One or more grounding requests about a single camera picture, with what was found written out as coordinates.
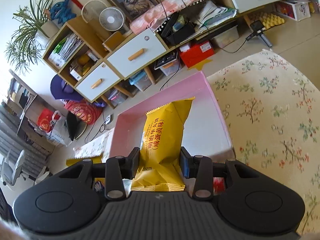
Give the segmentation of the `large yellow snack bag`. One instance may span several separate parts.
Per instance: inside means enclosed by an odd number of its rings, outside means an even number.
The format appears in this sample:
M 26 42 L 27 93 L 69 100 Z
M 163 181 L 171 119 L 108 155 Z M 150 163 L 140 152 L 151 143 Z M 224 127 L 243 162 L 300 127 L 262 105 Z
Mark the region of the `large yellow snack bag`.
M 184 124 L 193 98 L 173 101 L 146 113 L 139 167 L 131 191 L 183 191 L 179 165 Z

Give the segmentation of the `pink shallow cardboard box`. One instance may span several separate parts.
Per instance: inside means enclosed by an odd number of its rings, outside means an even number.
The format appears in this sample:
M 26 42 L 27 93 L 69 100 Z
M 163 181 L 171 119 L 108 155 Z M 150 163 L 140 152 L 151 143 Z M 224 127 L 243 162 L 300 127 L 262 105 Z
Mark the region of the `pink shallow cardboard box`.
M 214 162 L 235 158 L 220 107 L 202 72 L 120 113 L 109 156 L 127 157 L 134 147 L 153 152 L 173 145 Z

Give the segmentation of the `red gift bag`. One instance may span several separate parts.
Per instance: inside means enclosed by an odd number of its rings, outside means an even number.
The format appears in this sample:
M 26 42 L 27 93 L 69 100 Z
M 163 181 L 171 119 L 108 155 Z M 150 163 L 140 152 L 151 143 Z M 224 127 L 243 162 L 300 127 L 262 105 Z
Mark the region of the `red gift bag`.
M 64 105 L 64 108 L 88 125 L 93 125 L 103 112 L 101 107 L 91 104 L 86 100 L 79 102 L 69 100 Z

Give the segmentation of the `red white shopping bag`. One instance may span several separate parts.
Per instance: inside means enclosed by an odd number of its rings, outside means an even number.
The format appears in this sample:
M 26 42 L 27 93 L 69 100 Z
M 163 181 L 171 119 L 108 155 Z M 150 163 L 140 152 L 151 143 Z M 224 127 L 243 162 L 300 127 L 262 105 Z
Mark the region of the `red white shopping bag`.
M 44 108 L 38 117 L 37 125 L 46 133 L 47 139 L 57 147 L 69 146 L 72 141 L 69 137 L 66 118 L 59 111 Z

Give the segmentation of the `floral tablecloth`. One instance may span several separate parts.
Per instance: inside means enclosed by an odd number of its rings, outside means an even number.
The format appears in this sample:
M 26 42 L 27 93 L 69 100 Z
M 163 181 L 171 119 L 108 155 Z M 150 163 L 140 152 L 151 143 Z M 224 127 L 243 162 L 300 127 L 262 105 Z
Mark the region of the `floral tablecloth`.
M 75 149 L 67 164 L 128 154 L 147 111 L 186 98 L 193 98 L 182 140 L 189 153 L 235 158 L 293 189 L 305 203 L 298 233 L 319 239 L 319 90 L 270 50 L 209 77 L 196 72 L 120 113 L 115 128 Z

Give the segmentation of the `purple plush toy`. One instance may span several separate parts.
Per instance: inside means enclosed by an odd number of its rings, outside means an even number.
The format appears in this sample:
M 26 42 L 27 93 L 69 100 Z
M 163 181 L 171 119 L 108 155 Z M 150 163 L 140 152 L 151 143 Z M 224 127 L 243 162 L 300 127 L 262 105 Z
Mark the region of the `purple plush toy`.
M 79 102 L 83 99 L 83 96 L 81 96 L 74 88 L 72 88 L 58 75 L 55 75 L 52 78 L 50 83 L 50 91 L 56 100 L 73 100 Z

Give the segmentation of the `wooden cabinet with white drawers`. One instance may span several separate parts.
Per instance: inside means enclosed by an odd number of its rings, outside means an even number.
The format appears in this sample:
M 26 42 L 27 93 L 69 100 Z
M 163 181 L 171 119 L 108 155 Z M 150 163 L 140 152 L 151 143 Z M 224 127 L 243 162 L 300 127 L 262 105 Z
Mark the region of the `wooden cabinet with white drawers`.
M 53 61 L 52 53 L 59 42 L 72 35 L 80 44 L 71 52 L 63 65 L 58 66 Z M 146 29 L 138 35 L 130 34 L 123 37 L 120 32 L 115 32 L 109 37 L 109 41 L 117 47 L 113 50 L 106 49 L 99 33 L 78 16 L 66 22 L 53 37 L 43 55 L 43 60 L 89 102 L 103 99 L 110 104 L 104 94 L 111 88 L 132 97 L 129 91 L 120 87 L 120 82 L 127 80 L 140 70 L 146 72 L 152 83 L 155 82 L 149 65 L 169 51 L 168 46 L 157 33 Z M 89 71 L 77 80 L 71 75 L 72 61 L 87 51 L 91 51 L 98 59 L 92 61 Z

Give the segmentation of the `red storage box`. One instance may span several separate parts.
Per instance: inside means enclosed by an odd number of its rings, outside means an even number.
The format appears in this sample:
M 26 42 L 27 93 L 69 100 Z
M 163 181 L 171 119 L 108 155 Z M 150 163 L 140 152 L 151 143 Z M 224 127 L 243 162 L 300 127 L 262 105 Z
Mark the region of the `red storage box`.
M 192 44 L 186 51 L 179 52 L 180 59 L 183 63 L 191 68 L 196 64 L 214 55 L 214 50 L 209 41 Z

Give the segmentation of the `clear plastic storage bin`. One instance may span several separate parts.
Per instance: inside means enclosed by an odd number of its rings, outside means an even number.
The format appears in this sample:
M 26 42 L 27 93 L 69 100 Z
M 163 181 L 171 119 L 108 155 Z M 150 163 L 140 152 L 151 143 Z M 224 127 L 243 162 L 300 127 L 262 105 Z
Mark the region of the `clear plastic storage bin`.
M 237 29 L 237 25 L 233 26 L 223 33 L 220 33 L 219 35 L 216 35 L 213 37 L 214 43 L 219 47 L 219 48 L 225 48 L 225 46 L 229 45 L 230 43 L 236 41 L 239 38 L 239 33 Z

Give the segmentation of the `black storage basket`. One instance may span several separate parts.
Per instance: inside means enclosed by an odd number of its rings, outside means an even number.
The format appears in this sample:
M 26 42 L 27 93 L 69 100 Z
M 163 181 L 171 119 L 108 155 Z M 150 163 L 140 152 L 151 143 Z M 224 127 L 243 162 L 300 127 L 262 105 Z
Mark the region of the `black storage basket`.
M 163 27 L 159 28 L 159 35 L 164 42 L 176 46 L 195 33 L 195 24 L 178 12 L 173 13 Z

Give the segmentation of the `white desk fan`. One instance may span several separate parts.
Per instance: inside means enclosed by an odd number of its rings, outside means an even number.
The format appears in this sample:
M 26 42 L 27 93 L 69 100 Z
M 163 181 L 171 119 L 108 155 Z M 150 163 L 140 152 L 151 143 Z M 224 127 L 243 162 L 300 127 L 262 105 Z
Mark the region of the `white desk fan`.
M 100 25 L 107 31 L 118 31 L 125 23 L 124 13 L 117 7 L 108 7 L 99 15 Z

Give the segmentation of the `yellow egg tray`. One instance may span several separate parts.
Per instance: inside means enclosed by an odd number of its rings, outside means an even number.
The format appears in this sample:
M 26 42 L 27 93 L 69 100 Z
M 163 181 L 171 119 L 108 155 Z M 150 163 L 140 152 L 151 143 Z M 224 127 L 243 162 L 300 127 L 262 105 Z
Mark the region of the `yellow egg tray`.
M 258 19 L 262 22 L 266 30 L 285 23 L 283 18 L 273 13 L 260 12 Z

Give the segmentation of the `green potted plant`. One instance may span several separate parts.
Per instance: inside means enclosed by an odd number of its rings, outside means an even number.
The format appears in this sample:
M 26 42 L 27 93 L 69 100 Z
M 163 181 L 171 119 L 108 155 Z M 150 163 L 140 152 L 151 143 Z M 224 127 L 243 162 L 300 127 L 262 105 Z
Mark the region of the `green potted plant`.
M 45 33 L 43 25 L 50 20 L 54 0 L 29 0 L 29 5 L 19 7 L 13 19 L 20 23 L 7 43 L 5 55 L 8 63 L 19 73 L 26 73 L 40 59 L 40 46 L 36 44 L 38 31 Z

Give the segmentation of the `blue stitch plush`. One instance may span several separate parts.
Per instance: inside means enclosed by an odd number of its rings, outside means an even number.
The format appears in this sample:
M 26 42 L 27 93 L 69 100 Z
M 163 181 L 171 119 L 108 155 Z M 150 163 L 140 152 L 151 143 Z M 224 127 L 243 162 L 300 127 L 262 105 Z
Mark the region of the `blue stitch plush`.
M 76 18 L 76 14 L 69 7 L 70 0 L 63 0 L 55 3 L 49 10 L 50 19 L 58 24 L 65 24 L 67 21 Z

